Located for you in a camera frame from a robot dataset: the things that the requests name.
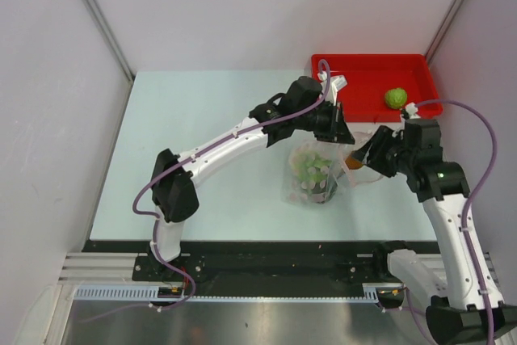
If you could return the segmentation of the right aluminium corner post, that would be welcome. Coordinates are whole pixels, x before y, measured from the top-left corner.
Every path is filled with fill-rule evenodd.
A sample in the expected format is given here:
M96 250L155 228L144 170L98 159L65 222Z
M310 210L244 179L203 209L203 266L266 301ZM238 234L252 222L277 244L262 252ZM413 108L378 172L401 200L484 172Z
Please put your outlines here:
M424 55L430 65L466 0L452 0Z

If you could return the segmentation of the left aluminium corner post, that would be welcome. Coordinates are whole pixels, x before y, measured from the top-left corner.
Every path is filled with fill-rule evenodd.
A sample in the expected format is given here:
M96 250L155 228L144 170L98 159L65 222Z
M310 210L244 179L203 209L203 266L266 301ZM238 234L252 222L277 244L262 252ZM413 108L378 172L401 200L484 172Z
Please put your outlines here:
M116 39L116 35L113 32L101 6L99 5L98 0L82 0L82 2L119 69L122 71L128 82L133 84L136 75L131 69L128 59L124 55L120 43Z

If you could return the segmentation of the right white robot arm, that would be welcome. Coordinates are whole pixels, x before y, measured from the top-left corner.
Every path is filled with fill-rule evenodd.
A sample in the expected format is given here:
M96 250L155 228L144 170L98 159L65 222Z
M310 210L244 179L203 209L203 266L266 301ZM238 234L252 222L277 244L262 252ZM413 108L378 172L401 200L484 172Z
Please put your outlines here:
M397 131L380 126L352 157L386 178L406 177L435 232L445 277L440 279L404 247L374 258L382 281L400 280L425 309L437 344L485 340L492 344L516 327L516 308L494 282L482 252L462 167L443 159L436 120L408 119Z

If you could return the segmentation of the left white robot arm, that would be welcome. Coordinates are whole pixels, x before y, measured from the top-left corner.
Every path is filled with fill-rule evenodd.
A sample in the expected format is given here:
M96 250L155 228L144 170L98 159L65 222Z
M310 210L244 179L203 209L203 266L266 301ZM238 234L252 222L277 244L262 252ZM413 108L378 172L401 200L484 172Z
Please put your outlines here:
M199 208L197 188L234 159L289 138L296 130L312 133L317 141L352 145L355 140L344 120L338 93L344 76L318 80L301 76L288 91L259 104L227 133L188 153L158 154L152 174L152 201L158 212L150 249L150 270L161 280L177 274L180 242L186 219Z

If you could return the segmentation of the clear zip top bag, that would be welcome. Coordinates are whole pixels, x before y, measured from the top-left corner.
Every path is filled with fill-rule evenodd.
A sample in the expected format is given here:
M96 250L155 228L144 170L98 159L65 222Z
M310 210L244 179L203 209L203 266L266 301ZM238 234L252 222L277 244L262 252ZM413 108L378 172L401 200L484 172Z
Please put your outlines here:
M294 147L284 171L286 201L300 206L325 204L336 194L383 179L351 157L366 144L372 132L353 132L352 136L353 145L306 140Z

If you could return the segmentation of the green fake lime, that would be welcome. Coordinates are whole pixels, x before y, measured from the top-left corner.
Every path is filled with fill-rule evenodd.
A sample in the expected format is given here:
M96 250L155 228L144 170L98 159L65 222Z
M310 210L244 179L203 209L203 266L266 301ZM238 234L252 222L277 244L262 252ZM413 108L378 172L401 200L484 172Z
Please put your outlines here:
M393 88L385 93L385 105L393 110L402 109L407 102L408 94L403 88Z

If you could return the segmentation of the orange fake fruit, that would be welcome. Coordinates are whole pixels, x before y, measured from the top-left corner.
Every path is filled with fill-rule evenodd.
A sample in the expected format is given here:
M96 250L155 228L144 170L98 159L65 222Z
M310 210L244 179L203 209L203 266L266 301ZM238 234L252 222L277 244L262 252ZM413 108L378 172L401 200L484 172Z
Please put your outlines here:
M358 169L361 169L364 164L360 161L360 160L357 160L355 157L354 157L354 152L351 152L344 160L347 168L349 170L358 170Z

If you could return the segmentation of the aluminium corner post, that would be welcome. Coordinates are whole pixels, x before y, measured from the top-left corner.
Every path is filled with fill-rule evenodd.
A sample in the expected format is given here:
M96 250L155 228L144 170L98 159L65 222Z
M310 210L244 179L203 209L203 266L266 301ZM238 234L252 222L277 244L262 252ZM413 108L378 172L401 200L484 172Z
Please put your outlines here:
M452 0L424 55L430 65L466 0Z
M120 43L116 39L116 35L113 32L101 6L99 5L98 0L82 0L82 2L119 69L122 71L128 82L133 84L136 75L131 69L128 59L124 55Z

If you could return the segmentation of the red plastic tray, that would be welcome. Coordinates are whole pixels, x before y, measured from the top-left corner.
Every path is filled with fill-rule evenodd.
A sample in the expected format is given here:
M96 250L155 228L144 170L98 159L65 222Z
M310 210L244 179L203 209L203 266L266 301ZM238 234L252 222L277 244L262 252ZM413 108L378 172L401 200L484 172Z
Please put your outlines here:
M385 103L385 93L402 88L409 103L437 99L431 72L420 54L314 54L312 75L324 59L331 74L347 80L338 93L348 123L396 123L400 113Z

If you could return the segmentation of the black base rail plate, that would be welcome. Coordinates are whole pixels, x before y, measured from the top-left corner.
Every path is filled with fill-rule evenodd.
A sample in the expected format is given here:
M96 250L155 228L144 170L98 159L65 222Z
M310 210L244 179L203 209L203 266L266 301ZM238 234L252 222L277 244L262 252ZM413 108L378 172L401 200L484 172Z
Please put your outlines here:
M206 287L228 277L261 281L293 278L359 284L393 280L381 260L396 249L418 254L438 253L436 242L182 242L181 254L172 269L158 262L144 241L86 242L85 253L135 253L135 280L179 281L190 275L197 286Z

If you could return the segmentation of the green fake lettuce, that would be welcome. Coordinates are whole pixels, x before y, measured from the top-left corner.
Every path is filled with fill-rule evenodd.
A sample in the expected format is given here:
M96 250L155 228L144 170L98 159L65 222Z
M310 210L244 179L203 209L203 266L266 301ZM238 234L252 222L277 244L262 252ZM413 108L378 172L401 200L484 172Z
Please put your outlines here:
M290 161L292 188L302 201L324 204L334 195L337 183L332 161L314 151L296 154Z

